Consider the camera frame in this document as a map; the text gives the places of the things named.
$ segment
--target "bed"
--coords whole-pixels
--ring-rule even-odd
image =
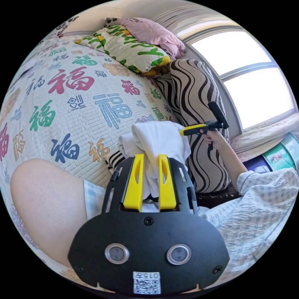
[[[151,78],[75,44],[78,38],[56,36],[41,43],[13,79],[0,114],[0,178],[5,205],[29,247],[53,271],[85,285],[28,235],[10,194],[14,169],[42,158],[105,187],[111,173],[104,157],[116,150],[119,135],[138,121],[176,117]]]

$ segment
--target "window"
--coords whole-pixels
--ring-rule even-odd
[[[294,108],[279,69],[259,69],[224,82],[243,129],[264,123]]]
[[[223,82],[242,130],[266,126],[296,112],[278,65],[243,29],[218,29],[187,43]]]
[[[245,65],[271,61],[262,47],[244,31],[213,34],[193,43],[192,46],[219,75]]]

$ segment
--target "window frame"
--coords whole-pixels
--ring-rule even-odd
[[[247,34],[249,34],[249,36],[251,38],[253,38],[255,40],[256,43],[258,43],[258,45],[264,50],[264,52],[268,55],[269,59],[271,60],[270,62],[261,62],[261,63],[255,63],[255,64],[250,64],[250,65],[246,65],[246,66],[243,66],[243,67],[240,67],[238,69],[234,69],[232,71],[229,71],[225,74],[222,74],[222,75],[219,75],[216,70],[211,66],[211,64],[208,62],[208,60],[201,54],[199,53],[196,48],[192,45],[194,44],[195,42],[201,40],[201,39],[204,39],[206,37],[209,37],[211,35],[214,35],[214,34],[219,34],[219,33],[224,33],[224,32],[232,32],[232,31],[241,31],[241,32],[246,32]],[[219,26],[219,27],[215,27],[215,28],[211,28],[211,29],[207,29],[207,30],[204,30],[200,33],[197,33],[196,35],[193,35],[187,39],[184,40],[184,43],[185,45],[190,48],[199,58],[202,62],[204,62],[208,68],[211,70],[211,72],[213,73],[213,76],[215,76],[218,80],[218,82],[221,83],[222,85],[222,88],[225,92],[225,95],[226,97],[228,98],[228,100],[230,101],[230,105],[234,111],[234,114],[235,114],[235,117],[237,118],[237,122],[239,124],[239,129],[241,131],[241,134],[242,133],[245,133],[245,132],[249,132],[249,131],[252,131],[252,130],[257,130],[257,129],[260,129],[260,128],[263,128],[263,127],[266,127],[266,126],[269,126],[269,125],[272,125],[278,121],[281,121],[295,113],[298,113],[299,110],[298,110],[298,106],[297,106],[297,103],[296,103],[296,100],[295,100],[295,97],[294,97],[294,94],[292,92],[292,89],[286,79],[286,77],[284,76],[282,70],[280,69],[280,67],[278,66],[278,64],[276,63],[276,61],[274,60],[274,58],[270,55],[270,53],[265,49],[265,47],[263,47],[263,45],[254,37],[252,36],[249,32],[247,32],[245,29],[243,29],[242,27],[238,27],[238,26]],[[285,80],[285,83],[287,85],[287,88],[289,90],[289,93],[290,93],[290,96],[292,98],[292,102],[293,102],[293,106],[294,108],[285,112],[285,113],[282,113],[278,116],[275,116],[273,118],[270,118],[268,119],[267,121],[265,122],[262,122],[262,123],[258,123],[254,126],[251,126],[251,127],[248,127],[246,129],[243,128],[242,126],[242,123],[241,123],[241,119],[240,119],[240,116],[239,116],[239,113],[236,109],[236,106],[234,104],[234,101],[229,93],[229,91],[227,90],[224,82],[232,79],[232,78],[235,78],[235,77],[238,77],[238,76],[241,76],[243,74],[247,74],[247,73],[250,73],[250,72],[253,72],[253,71],[256,71],[256,70],[260,70],[260,69],[267,69],[267,68],[277,68],[281,75],[283,76],[284,80]]]

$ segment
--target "wall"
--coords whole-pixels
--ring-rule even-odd
[[[164,11],[180,6],[194,4],[185,0],[114,0],[91,7],[65,30],[72,31],[97,31],[102,28],[107,17],[143,17],[154,19]]]

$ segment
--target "label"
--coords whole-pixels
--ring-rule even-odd
[[[133,272],[134,294],[161,294],[159,272]]]

